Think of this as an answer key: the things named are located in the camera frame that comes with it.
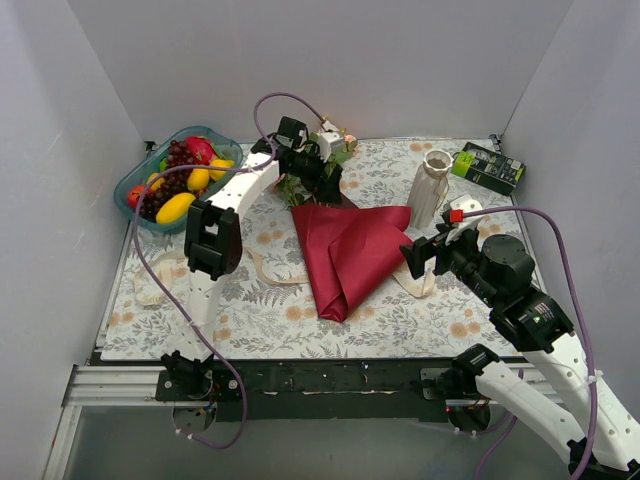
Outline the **dark red wrapping paper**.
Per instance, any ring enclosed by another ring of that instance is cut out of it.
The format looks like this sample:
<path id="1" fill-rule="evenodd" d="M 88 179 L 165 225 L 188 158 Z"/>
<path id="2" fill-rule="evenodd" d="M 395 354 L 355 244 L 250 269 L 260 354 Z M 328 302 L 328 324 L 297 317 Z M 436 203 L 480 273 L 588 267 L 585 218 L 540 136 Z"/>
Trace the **dark red wrapping paper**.
<path id="1" fill-rule="evenodd" d="M 343 322 L 404 261 L 407 206 L 291 210 L 318 316 Z"/>

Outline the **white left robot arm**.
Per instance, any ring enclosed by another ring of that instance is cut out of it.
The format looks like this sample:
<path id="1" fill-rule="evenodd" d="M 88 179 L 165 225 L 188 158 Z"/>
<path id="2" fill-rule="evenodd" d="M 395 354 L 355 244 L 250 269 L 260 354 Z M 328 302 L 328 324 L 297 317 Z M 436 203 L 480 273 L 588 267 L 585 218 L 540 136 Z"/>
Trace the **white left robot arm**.
<path id="1" fill-rule="evenodd" d="M 214 354 L 213 321 L 222 290 L 242 257 L 241 220 L 262 192 L 284 175 L 298 178 L 316 199 L 340 202 L 341 168 L 331 167 L 329 160 L 345 147 L 344 133 L 327 120 L 310 135 L 284 117 L 274 134 L 254 144 L 244 167 L 223 188 L 190 205 L 184 242 L 187 326 L 174 351 L 161 357 L 169 382 L 188 398 L 203 399 L 213 389 L 205 361 Z"/>

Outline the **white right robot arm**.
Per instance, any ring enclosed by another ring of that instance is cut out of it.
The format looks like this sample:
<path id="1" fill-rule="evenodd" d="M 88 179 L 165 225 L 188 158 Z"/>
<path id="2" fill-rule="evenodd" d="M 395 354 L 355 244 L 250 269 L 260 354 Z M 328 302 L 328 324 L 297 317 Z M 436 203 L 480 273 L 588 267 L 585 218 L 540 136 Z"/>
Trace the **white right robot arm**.
<path id="1" fill-rule="evenodd" d="M 586 351 L 572 322 L 532 284 L 535 267 L 510 235 L 477 242 L 474 231 L 448 242 L 445 234 L 400 248 L 413 277 L 434 259 L 438 275 L 452 273 L 490 309 L 489 320 L 545 377 L 560 404 L 513 373 L 488 347 L 476 344 L 452 361 L 454 389 L 498 402 L 541 437 L 581 479 L 636 479 L 639 423 L 608 385 L 588 373 Z"/>

